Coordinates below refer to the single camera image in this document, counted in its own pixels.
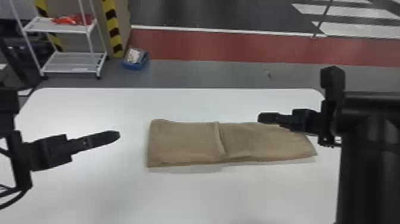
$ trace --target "black cable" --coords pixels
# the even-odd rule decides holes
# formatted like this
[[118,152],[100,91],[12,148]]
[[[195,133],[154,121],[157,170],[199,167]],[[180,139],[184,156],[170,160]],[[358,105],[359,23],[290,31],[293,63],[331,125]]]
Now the black cable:
[[11,153],[3,148],[0,148],[0,153],[11,158]]
[[11,188],[10,188],[9,186],[6,186],[6,185],[0,183],[0,189],[9,190],[9,189],[11,189]]
[[16,192],[19,192],[19,191],[20,191],[20,190],[17,189],[17,188],[10,188],[10,189],[7,189],[7,190],[5,190],[5,191],[3,191],[3,192],[0,193],[0,198],[9,196],[9,195],[11,195],[11,194],[15,194]]
[[16,203],[19,199],[21,199],[26,194],[26,192],[27,191],[20,191],[20,193],[17,196],[15,196],[14,198],[10,199],[7,202],[4,202],[3,204],[0,204],[0,210],[5,209],[8,206]]

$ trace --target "black mount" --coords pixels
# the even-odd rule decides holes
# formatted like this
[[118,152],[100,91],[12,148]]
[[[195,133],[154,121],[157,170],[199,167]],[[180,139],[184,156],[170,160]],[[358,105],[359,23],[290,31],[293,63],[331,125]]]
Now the black mount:
[[335,66],[322,69],[320,81],[321,112],[261,113],[258,121],[342,147],[336,224],[399,224],[400,94],[345,92],[345,72]]
[[72,155],[81,151],[110,144],[120,138],[117,131],[109,130],[67,139],[66,135],[55,135],[35,142],[23,142],[21,133],[15,130],[14,116],[19,112],[18,95],[14,89],[0,89],[0,139],[5,138],[8,150],[0,153],[10,159],[15,187],[0,185],[0,198],[19,192],[17,196],[0,204],[0,210],[18,201],[32,188],[31,171],[51,169],[72,161]]

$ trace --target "folded towel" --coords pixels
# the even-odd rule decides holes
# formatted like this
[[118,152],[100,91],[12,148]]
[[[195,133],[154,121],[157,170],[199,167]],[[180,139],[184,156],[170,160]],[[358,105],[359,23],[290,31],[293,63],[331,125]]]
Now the folded towel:
[[218,122],[151,122],[148,167],[217,163],[225,155]]
[[219,126],[227,161],[292,160],[317,154],[305,135],[278,125],[228,123]]
[[148,167],[305,158],[316,152],[304,135],[260,123],[151,122]]

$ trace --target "white tabletop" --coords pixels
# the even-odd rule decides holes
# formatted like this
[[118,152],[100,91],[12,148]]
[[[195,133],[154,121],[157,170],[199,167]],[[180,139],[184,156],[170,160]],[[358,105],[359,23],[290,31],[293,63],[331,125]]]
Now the white tabletop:
[[[32,174],[34,187],[0,223],[333,223],[339,149],[296,161],[148,169],[152,119],[253,122],[262,111],[319,110],[310,89],[41,89],[17,116],[25,141],[119,130],[121,138]],[[0,182],[12,181],[0,159]]]

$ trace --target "hazard stripe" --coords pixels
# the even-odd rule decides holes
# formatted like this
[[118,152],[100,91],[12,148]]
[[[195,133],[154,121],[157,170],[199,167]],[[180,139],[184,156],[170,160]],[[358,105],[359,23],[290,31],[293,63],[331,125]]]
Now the hazard stripe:
[[123,56],[123,44],[118,26],[117,12],[114,0],[102,0],[103,12],[106,19],[108,34],[110,35],[110,45],[112,54],[116,58]]
[[[49,17],[49,14],[47,12],[46,0],[35,0],[35,6],[37,8],[37,12],[41,17]],[[49,33],[49,39],[54,44],[57,51],[64,51],[61,40],[57,37],[55,33]]]

